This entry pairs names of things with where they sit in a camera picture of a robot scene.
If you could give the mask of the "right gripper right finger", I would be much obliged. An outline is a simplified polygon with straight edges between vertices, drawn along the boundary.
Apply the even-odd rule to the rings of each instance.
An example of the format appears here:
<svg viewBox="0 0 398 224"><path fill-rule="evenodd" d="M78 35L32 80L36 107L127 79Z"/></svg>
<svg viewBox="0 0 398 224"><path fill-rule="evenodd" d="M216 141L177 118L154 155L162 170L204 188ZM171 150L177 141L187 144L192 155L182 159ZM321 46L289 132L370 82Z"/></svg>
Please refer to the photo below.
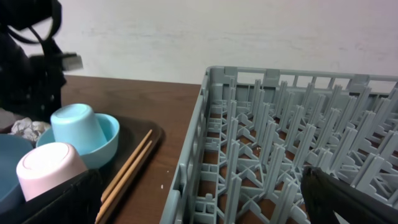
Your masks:
<svg viewBox="0 0 398 224"><path fill-rule="evenodd" d="M308 166L302 172L300 189L312 224L348 223L397 224L397 210L356 190L347 183Z"/></svg>

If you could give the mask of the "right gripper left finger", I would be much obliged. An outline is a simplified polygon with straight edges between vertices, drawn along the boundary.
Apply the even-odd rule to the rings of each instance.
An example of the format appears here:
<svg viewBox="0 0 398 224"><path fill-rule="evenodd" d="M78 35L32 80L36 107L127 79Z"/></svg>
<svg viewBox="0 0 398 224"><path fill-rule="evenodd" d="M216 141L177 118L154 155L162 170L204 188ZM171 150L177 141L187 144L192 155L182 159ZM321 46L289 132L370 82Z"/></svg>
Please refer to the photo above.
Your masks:
<svg viewBox="0 0 398 224"><path fill-rule="evenodd" d="M94 223L101 207L103 180L90 169L1 214L7 223Z"/></svg>

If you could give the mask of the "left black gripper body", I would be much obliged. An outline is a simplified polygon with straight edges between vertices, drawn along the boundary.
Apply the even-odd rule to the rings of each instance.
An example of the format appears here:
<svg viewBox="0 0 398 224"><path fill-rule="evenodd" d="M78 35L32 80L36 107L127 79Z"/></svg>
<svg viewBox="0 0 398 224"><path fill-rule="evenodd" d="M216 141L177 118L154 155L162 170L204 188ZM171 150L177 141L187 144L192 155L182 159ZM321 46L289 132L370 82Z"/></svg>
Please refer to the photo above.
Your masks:
<svg viewBox="0 0 398 224"><path fill-rule="evenodd" d="M61 108L62 70L44 55L28 57L12 37L1 32L1 108L15 114L50 121Z"/></svg>

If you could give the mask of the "white tissue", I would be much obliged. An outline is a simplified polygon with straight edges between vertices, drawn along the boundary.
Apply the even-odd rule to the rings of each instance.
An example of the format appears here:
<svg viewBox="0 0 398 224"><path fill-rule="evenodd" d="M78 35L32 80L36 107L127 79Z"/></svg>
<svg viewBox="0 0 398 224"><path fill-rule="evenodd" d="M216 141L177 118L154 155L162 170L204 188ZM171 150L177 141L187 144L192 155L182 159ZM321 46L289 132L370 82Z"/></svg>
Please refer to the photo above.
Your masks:
<svg viewBox="0 0 398 224"><path fill-rule="evenodd" d="M17 120L9 134L20 136L31 142L37 142L39 137L49 128L50 124L43 121L32 121L30 118Z"/></svg>

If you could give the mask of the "dark blue plate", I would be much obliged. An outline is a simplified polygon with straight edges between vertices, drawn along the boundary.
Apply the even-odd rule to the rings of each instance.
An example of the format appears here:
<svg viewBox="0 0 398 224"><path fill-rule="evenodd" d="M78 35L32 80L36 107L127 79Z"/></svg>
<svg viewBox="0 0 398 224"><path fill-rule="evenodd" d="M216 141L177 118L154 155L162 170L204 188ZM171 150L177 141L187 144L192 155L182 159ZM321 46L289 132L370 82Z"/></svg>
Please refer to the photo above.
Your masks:
<svg viewBox="0 0 398 224"><path fill-rule="evenodd" d="M13 209L24 200L16 167L31 150L33 146L30 141L15 135L1 134L1 213Z"/></svg>

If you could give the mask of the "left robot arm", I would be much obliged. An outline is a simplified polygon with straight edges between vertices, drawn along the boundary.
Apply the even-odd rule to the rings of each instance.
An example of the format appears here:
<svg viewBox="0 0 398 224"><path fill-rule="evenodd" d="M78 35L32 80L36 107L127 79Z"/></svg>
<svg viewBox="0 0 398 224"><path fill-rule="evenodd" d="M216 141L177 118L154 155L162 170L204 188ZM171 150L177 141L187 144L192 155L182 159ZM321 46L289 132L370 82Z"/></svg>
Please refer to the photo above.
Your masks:
<svg viewBox="0 0 398 224"><path fill-rule="evenodd" d="M48 36L19 35L52 20ZM1 0L1 108L48 122L61 107L66 55L54 40L62 23L57 0Z"/></svg>

